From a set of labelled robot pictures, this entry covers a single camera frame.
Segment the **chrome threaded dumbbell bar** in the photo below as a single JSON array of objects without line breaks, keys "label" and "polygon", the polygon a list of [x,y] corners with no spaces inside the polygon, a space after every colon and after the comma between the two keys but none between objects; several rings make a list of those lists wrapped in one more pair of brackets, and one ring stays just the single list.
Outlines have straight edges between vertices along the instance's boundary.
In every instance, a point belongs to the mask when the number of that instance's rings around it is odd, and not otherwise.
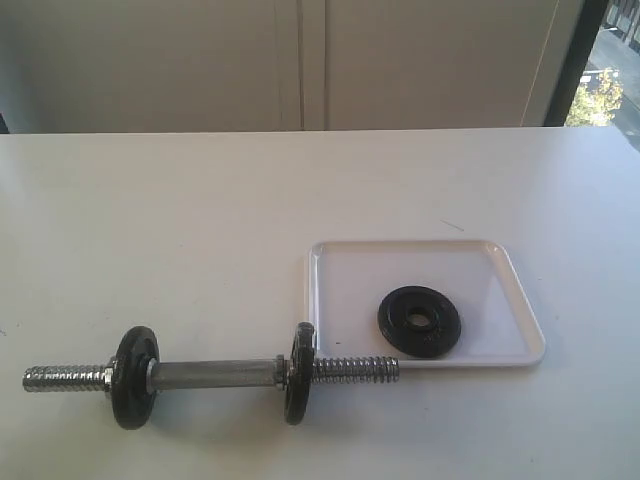
[{"label": "chrome threaded dumbbell bar", "polygon": [[[157,391],[275,387],[286,389],[289,359],[158,362],[148,385]],[[25,370],[23,389],[30,393],[103,391],[105,365],[33,366]],[[399,360],[393,357],[319,358],[314,360],[314,384],[395,383]]]}]

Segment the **white cabinet doors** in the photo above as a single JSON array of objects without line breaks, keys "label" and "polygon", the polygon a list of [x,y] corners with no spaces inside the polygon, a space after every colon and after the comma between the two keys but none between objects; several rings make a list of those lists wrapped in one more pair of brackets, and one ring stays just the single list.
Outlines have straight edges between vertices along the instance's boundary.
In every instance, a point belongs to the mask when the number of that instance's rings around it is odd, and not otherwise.
[{"label": "white cabinet doors", "polygon": [[15,133],[539,126],[578,1],[5,1]]}]

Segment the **chrome hex nut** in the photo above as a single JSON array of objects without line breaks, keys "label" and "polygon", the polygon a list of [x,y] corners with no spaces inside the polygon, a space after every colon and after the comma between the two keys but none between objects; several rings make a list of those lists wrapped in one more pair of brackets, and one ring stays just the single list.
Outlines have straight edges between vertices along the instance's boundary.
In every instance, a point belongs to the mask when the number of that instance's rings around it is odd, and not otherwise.
[{"label": "chrome hex nut", "polygon": [[103,372],[103,391],[108,400],[110,400],[112,396],[113,373],[114,373],[113,366],[106,366]]}]

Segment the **white plastic tray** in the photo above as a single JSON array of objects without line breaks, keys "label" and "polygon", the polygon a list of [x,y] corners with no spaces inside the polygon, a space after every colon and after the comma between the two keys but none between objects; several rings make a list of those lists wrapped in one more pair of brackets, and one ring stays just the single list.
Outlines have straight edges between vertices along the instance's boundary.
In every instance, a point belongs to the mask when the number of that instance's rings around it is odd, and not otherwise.
[{"label": "white plastic tray", "polygon": [[[525,368],[544,357],[544,335],[499,244],[485,240],[328,241],[307,263],[307,319],[324,357],[393,356],[412,369]],[[405,286],[431,288],[460,315],[461,335],[436,359],[419,359],[383,337],[383,299]]]}]

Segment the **black weight plate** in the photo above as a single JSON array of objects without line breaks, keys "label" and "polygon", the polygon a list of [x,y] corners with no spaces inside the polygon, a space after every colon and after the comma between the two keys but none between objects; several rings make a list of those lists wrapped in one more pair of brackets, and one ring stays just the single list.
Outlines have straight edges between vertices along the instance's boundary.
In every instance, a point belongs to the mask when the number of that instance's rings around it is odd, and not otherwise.
[{"label": "black weight plate", "polygon": [[315,348],[314,327],[300,322],[295,330],[285,389],[284,418],[289,425],[302,422],[313,381]]},{"label": "black weight plate", "polygon": [[121,428],[136,430],[148,421],[156,399],[156,391],[148,383],[158,362],[153,330],[146,326],[129,329],[116,351],[111,377],[111,406]]},{"label": "black weight plate", "polygon": [[442,293],[424,286],[403,286],[386,295],[377,312],[383,337],[412,357],[433,359],[447,354],[462,331],[458,310]]}]

